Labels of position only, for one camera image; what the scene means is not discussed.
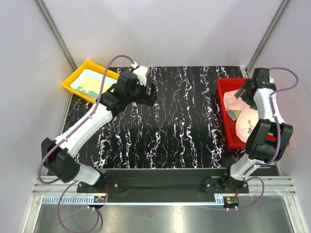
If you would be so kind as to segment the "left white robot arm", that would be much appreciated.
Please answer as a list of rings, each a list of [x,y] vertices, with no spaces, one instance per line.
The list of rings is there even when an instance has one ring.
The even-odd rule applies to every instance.
[[[117,82],[101,94],[90,110],[69,130],[54,140],[46,138],[41,143],[43,166],[64,183],[83,182],[94,192],[104,189],[104,173],[75,161],[81,147],[105,124],[123,112],[131,103],[153,106],[156,86],[151,84],[146,92],[150,70],[139,67],[133,72],[123,72]]]

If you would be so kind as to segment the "pink towel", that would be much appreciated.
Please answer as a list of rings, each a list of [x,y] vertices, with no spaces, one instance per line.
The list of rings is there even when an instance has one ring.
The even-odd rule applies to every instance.
[[[244,143],[247,142],[251,132],[258,123],[258,111],[252,109],[242,99],[236,99],[234,94],[237,90],[224,93],[225,112],[228,110],[240,110],[241,114],[235,122],[235,135]]]

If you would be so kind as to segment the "light blue towel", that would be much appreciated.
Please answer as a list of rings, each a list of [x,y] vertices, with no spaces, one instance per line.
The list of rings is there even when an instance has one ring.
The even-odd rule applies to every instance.
[[[82,71],[82,73],[79,75],[79,77],[73,82],[70,84],[70,87],[74,90],[76,90],[77,86],[80,84],[80,82],[86,78],[86,77],[91,77],[91,78],[94,78],[96,80],[101,80],[102,81],[102,78],[103,78],[103,74],[100,74],[98,72],[95,72],[95,71],[92,71],[92,70],[89,70],[89,69],[84,69]]]

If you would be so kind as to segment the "pale yellow towel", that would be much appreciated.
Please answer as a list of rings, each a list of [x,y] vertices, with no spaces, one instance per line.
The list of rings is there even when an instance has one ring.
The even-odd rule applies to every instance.
[[[102,89],[102,93],[106,92],[113,84],[115,84],[117,80],[106,77],[104,81],[104,86]],[[96,80],[91,77],[84,78],[80,84],[77,86],[76,90],[84,95],[92,98],[97,99],[99,96],[99,91],[101,89],[101,80]]]

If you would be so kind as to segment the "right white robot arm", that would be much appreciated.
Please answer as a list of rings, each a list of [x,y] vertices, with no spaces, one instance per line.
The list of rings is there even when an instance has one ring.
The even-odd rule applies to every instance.
[[[270,81],[270,70],[259,67],[254,69],[253,77],[234,93],[234,98],[243,101],[246,108],[257,111],[258,121],[246,141],[245,154],[230,166],[220,181],[225,192],[241,188],[256,169],[281,159],[293,127],[286,124],[280,114],[276,99],[278,92]]]

